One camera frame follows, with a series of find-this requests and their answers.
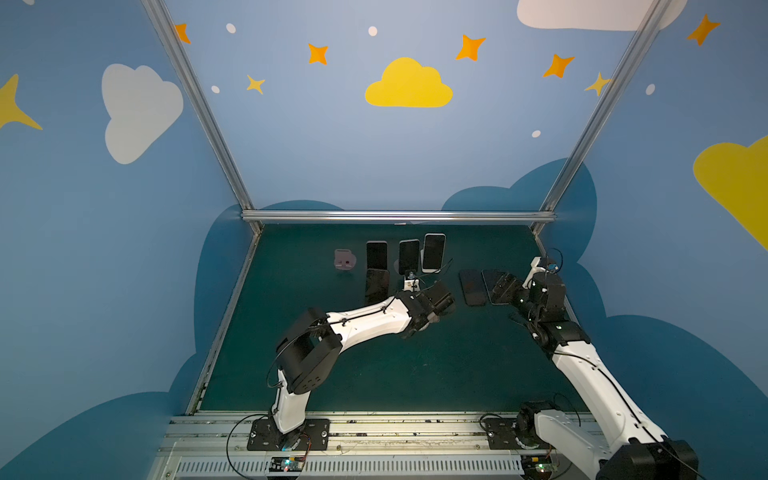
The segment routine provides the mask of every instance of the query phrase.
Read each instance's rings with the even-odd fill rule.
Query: vent
[[[266,478],[267,462],[235,461],[241,473],[253,478]],[[496,475],[521,475],[520,457],[517,455],[357,455],[343,458],[340,455],[311,458],[306,463],[302,477],[347,478],[348,476],[447,476],[457,477]],[[175,475],[176,479],[226,480],[240,478],[220,457],[183,458]]]

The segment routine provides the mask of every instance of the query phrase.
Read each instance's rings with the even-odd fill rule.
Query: white robotic arm
[[[591,479],[694,480],[698,458],[683,441],[669,440],[621,388],[581,327],[566,318],[565,287],[556,264],[535,257],[513,304],[527,317],[534,341],[576,388],[604,439],[575,425],[548,402],[526,402],[515,432],[522,446],[553,445]]]
[[[410,336],[424,330],[452,304],[450,292],[437,282],[427,290],[398,292],[361,309],[327,314],[310,309],[300,317],[277,346],[280,382],[272,414],[286,442],[296,438],[310,392],[325,381],[341,352],[377,336]]]

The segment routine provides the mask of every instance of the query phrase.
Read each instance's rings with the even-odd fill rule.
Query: yellow star
[[[552,66],[544,73],[545,77],[548,77],[549,75],[557,75],[560,78],[563,78],[563,74],[565,73],[565,67],[568,66],[569,63],[571,63],[571,60],[573,60],[575,57],[570,58],[560,58],[557,55],[555,55],[552,58]]]
[[[719,26],[719,23],[710,22],[709,17],[705,15],[704,18],[701,19],[699,26],[694,30],[694,33],[688,35],[687,40],[695,40],[699,42],[699,46],[701,46],[701,44],[704,43],[704,40],[707,39],[707,35]]]
[[[603,78],[602,72],[598,72],[598,79],[589,87],[586,87],[584,91],[594,90],[598,93],[598,97],[603,92],[603,87],[611,81],[610,78]]]
[[[478,48],[480,48],[480,45],[482,45],[482,42],[484,41],[484,38],[472,40],[470,37],[464,35],[464,45],[462,46],[462,50],[456,56],[456,60],[461,60],[462,58],[471,58],[472,60],[477,61]]]
[[[310,45],[310,63],[315,63],[316,61],[319,61],[323,65],[328,65],[326,63],[326,50],[328,50],[328,47],[316,47],[315,45]]]
[[[250,80],[250,85],[248,85],[246,90],[258,90],[260,94],[264,95],[264,92],[261,91],[261,84],[264,83],[264,80],[255,81],[250,75],[248,75],[248,80]]]
[[[0,88],[0,128],[7,123],[17,121],[28,127],[42,130],[43,127],[16,106],[16,87],[18,87],[18,75],[12,76],[3,88]]]
[[[192,43],[190,41],[190,38],[187,37],[187,24],[182,23],[180,25],[174,25],[176,27],[176,33],[179,34],[179,40],[183,41],[184,43]]]

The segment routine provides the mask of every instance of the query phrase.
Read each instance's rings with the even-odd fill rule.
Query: green mat
[[[528,273],[538,255],[530,230],[435,225],[266,226],[202,409],[268,409],[275,390],[266,387],[264,377],[280,334],[308,306],[326,312],[363,306],[368,240],[389,242],[390,293],[402,288],[402,278],[392,268],[398,242],[423,242],[429,232],[447,236],[445,260],[454,260],[441,280],[455,297],[456,311],[409,339],[380,336],[344,352],[330,377],[312,392],[307,409],[515,411],[521,402],[551,400],[559,392],[575,408],[586,410],[528,332],[508,318],[510,306],[464,303],[460,270]],[[354,269],[334,268],[335,249],[350,249],[357,256]],[[270,379],[276,381],[275,372]]]

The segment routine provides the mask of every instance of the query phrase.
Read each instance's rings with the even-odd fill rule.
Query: cable
[[[572,411],[573,411],[573,412],[576,414],[576,418],[578,419],[578,425],[579,425],[579,426],[581,426],[581,417],[579,416],[578,412],[576,411],[576,407],[574,407],[574,404],[573,404],[573,402],[572,402],[572,401],[571,401],[571,399],[569,399],[567,396],[563,395],[563,394],[562,394],[562,393],[560,393],[560,392],[557,392],[557,393],[555,393],[555,394],[552,396],[552,403],[554,403],[554,406],[558,406],[558,401],[557,401],[557,400],[555,400],[555,399],[558,397],[558,395],[559,395],[559,396],[561,396],[561,397],[563,397],[563,398],[564,398],[564,399],[565,399],[565,400],[568,402],[568,405],[570,405],[570,406],[571,406],[571,408],[572,408]]]
[[[637,415],[635,415],[634,411],[632,410],[632,407],[630,407],[630,406],[629,406],[629,402],[627,402],[627,399],[625,399],[625,398],[624,398],[624,395],[622,395],[622,394],[621,394],[621,390],[619,390],[619,388],[616,386],[616,384],[614,383],[614,381],[613,381],[613,380],[611,380],[611,377],[609,377],[609,376],[608,376],[608,375],[607,375],[605,372],[603,372],[603,371],[600,369],[600,367],[598,367],[598,366],[597,366],[597,365],[595,365],[594,363],[590,362],[589,360],[585,359],[583,356],[580,356],[580,355],[575,355],[575,354],[573,354],[573,353],[565,353],[565,352],[553,352],[553,354],[554,354],[554,355],[563,355],[563,356],[573,356],[573,357],[575,357],[575,358],[577,358],[577,359],[581,359],[581,360],[584,360],[586,363],[589,363],[590,365],[592,365],[592,366],[593,366],[593,367],[594,367],[594,368],[595,368],[595,369],[596,369],[598,372],[600,372],[600,373],[601,373],[601,374],[602,374],[602,375],[605,377],[605,379],[606,379],[608,382],[610,382],[610,383],[611,383],[611,386],[613,386],[613,387],[614,387],[614,390],[616,390],[616,393],[618,393],[618,394],[619,394],[619,397],[621,398],[621,401],[622,401],[622,402],[624,402],[624,404],[627,406],[627,410],[629,410],[629,413],[631,413],[631,414],[632,414],[632,416],[634,417],[634,419],[635,419],[635,420],[637,420],[637,423],[639,423],[639,424],[641,424],[641,425],[642,425],[642,423],[643,423],[643,422],[641,422],[641,421],[640,421],[640,419],[637,417]],[[660,441],[656,440],[656,438],[655,438],[653,435],[651,435],[651,433],[648,431],[648,429],[646,429],[644,426],[642,427],[642,429],[643,429],[643,430],[645,430],[645,432],[648,434],[648,436],[649,436],[649,437],[650,437],[650,438],[651,438],[651,439],[652,439],[654,442],[658,443],[658,444],[659,444],[659,446],[660,446],[662,449],[664,449],[664,451],[665,451],[666,453],[668,453],[670,457],[672,457],[672,458],[674,458],[675,460],[677,460],[678,462],[680,462],[680,463],[681,463],[681,465],[684,465],[685,467],[687,467],[689,470],[691,470],[691,471],[692,471],[693,473],[695,473],[696,475],[699,475],[699,476],[700,476],[700,477],[701,477],[703,480],[707,480],[707,478],[706,478],[706,477],[704,477],[704,475],[701,475],[701,474],[700,474],[700,473],[699,473],[699,472],[698,472],[698,471],[697,471],[697,470],[696,470],[694,467],[692,467],[692,466],[688,465],[686,462],[683,462],[683,460],[681,460],[681,459],[680,459],[680,457],[678,457],[678,456],[677,456],[677,455],[675,455],[674,453],[670,452],[670,451],[667,449],[667,447],[665,447],[665,446],[664,446],[664,444],[663,444],[662,442],[660,442]]]
[[[557,273],[560,273],[560,271],[563,270],[563,253],[556,248],[551,248],[549,250],[554,250],[555,252],[560,254],[560,266],[558,266],[558,271],[557,271]]]
[[[310,454],[310,449],[312,448],[312,439],[304,432],[299,434],[299,437],[301,436],[306,437],[306,452],[304,452],[304,456],[301,458],[300,462],[306,462],[306,456]]]
[[[240,420],[239,420],[239,421],[238,421],[238,422],[235,424],[235,426],[234,426],[234,427],[232,427],[232,430],[230,430],[230,434],[229,434],[229,435],[227,435],[227,445],[224,447],[225,451],[227,452],[227,461],[230,463],[230,467],[231,467],[231,468],[234,470],[234,472],[235,472],[235,473],[237,473],[239,476],[241,476],[241,477],[243,477],[243,478],[247,478],[248,480],[256,480],[256,479],[255,479],[255,478],[251,478],[251,477],[246,477],[245,475],[243,475],[242,473],[240,473],[240,472],[238,472],[238,471],[237,471],[237,468],[235,468],[235,465],[232,465],[232,460],[230,459],[230,437],[232,436],[232,433],[235,431],[235,429],[237,428],[237,426],[238,426],[238,425],[239,425],[239,424],[240,424],[240,423],[241,423],[243,420],[245,420],[245,419],[249,419],[250,417],[255,417],[255,416],[257,416],[257,415],[261,415],[261,414],[260,414],[260,413],[254,413],[253,415],[248,415],[247,417],[243,417],[242,419],[240,419]],[[269,417],[270,417],[269,415],[261,415],[261,417],[259,417],[258,419],[254,420],[254,422],[258,422],[258,421],[259,421],[259,420],[261,420],[261,419],[268,419]]]
[[[560,478],[561,476],[565,475],[566,473],[568,473],[568,470],[570,470],[572,466],[574,466],[573,462],[569,463],[568,466],[565,467],[565,470],[563,470],[562,472],[558,473],[554,477],[550,477],[549,480],[555,480],[556,478]]]
[[[482,415],[480,415],[480,419],[478,420],[478,423],[480,424],[480,428],[483,429],[483,432],[485,432],[485,433],[490,433],[491,431],[488,430],[485,427],[485,425],[483,425],[482,421],[485,420],[485,417],[490,417],[490,416],[494,416],[494,417],[502,419],[502,420],[504,419],[504,417],[502,417],[498,413],[483,413]]]

